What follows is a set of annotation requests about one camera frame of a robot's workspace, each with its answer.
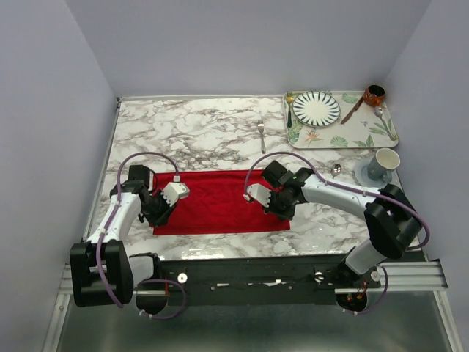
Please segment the red cloth napkin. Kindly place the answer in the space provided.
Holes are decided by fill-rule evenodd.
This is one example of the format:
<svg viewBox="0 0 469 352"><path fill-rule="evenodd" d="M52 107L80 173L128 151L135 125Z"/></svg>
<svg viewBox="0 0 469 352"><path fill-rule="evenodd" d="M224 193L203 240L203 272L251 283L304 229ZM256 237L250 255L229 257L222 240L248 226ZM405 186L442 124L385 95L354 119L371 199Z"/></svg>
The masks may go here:
<svg viewBox="0 0 469 352"><path fill-rule="evenodd" d="M290 229L289 220L264 213L256 202L243 198L246 170L182 172L190 190L177 203L168 223L153 229L154 236L275 232Z"/></svg>

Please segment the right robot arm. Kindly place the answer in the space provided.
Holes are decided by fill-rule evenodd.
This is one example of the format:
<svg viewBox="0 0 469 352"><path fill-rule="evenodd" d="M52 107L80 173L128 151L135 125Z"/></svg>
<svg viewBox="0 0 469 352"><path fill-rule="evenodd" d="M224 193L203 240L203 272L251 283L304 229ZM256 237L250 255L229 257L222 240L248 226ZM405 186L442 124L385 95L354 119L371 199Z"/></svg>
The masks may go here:
<svg viewBox="0 0 469 352"><path fill-rule="evenodd" d="M347 183L320 180L308 168L293 173L273 161L261 173L271 189L262 186L263 195L250 195L262 204L266 213L291 220L299 204L319 203L342 210L365 221L369 238L355 246L337 269L338 281L354 287L372 267L387 259L402 258L422 229L416 211L403 191L392 184L370 191Z"/></svg>

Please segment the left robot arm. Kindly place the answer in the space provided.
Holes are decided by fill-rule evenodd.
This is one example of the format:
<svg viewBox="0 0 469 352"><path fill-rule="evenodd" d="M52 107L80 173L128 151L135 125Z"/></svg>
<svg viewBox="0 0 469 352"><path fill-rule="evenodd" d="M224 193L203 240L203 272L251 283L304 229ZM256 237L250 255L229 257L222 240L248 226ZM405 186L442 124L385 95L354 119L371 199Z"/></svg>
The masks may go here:
<svg viewBox="0 0 469 352"><path fill-rule="evenodd" d="M95 232L70 249L73 295L79 307L130 302L134 276L123 240L138 219L158 227L169 221L188 188L173 176L162 189L150 188L151 170L143 165L129 169L125 182L109 192L110 204Z"/></svg>

